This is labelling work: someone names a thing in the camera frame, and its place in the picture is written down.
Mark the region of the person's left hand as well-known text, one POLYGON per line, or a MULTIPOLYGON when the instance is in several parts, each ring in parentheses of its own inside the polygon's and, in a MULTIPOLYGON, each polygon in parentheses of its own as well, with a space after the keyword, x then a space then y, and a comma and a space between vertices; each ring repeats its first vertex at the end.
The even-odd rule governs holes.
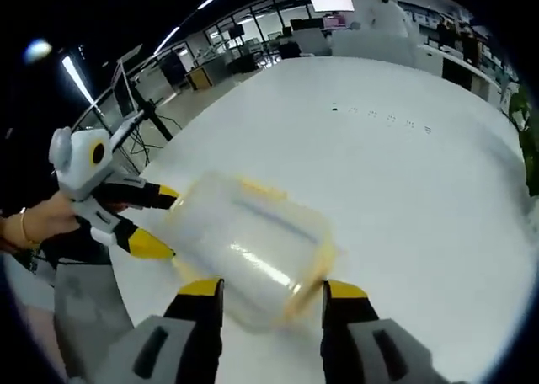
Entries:
POLYGON ((81 226, 72 202, 61 191, 26 210, 20 223, 24 239, 31 244, 74 232, 81 226))

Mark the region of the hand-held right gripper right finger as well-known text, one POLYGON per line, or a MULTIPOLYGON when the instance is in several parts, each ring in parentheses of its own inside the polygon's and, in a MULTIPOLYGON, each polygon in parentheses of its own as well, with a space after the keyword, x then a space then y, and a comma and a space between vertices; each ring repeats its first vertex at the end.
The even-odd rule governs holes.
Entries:
POLYGON ((368 295, 340 280, 323 282, 322 359, 327 383, 446 383, 430 351, 368 295))

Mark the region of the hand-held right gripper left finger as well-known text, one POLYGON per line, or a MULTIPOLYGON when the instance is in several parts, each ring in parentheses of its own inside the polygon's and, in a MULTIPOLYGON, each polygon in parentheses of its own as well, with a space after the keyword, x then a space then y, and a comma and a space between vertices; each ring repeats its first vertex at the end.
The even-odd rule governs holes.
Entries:
POLYGON ((109 347, 97 383, 214 383, 222 352, 224 279, 182 287, 162 316, 150 316, 109 347))

